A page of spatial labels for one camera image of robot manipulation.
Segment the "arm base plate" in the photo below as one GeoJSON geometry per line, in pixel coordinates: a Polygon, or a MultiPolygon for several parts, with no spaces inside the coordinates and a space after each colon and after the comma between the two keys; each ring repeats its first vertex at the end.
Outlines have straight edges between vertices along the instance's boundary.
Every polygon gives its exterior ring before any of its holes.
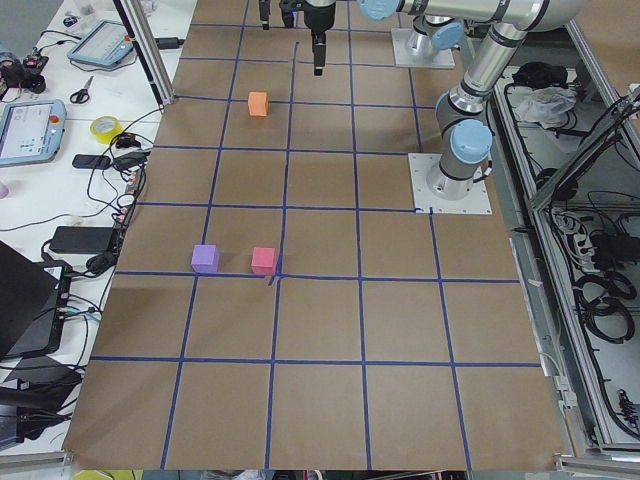
{"type": "Polygon", "coordinates": [[[394,60],[397,67],[453,69],[452,48],[455,43],[434,34],[421,34],[412,29],[391,30],[394,60]]]}
{"type": "Polygon", "coordinates": [[[414,210],[424,214],[491,215],[484,181],[453,180],[440,169],[440,154],[410,153],[414,210]]]}

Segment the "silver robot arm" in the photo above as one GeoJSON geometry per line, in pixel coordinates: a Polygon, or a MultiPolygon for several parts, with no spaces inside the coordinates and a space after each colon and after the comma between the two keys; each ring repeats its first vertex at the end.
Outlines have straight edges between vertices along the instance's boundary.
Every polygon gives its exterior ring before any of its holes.
{"type": "Polygon", "coordinates": [[[360,0],[361,13],[372,21],[382,21],[395,13],[413,18],[411,29],[396,29],[393,39],[400,40],[401,53],[414,58],[434,58],[456,47],[465,29],[459,19],[426,14],[427,1],[360,0]]]}
{"type": "Polygon", "coordinates": [[[478,119],[493,87],[517,48],[531,32],[550,31],[572,20],[582,1],[360,1],[363,16],[382,21],[395,13],[489,22],[489,31],[460,83],[444,93],[436,118],[445,146],[431,182],[469,183],[493,143],[478,119]]]}

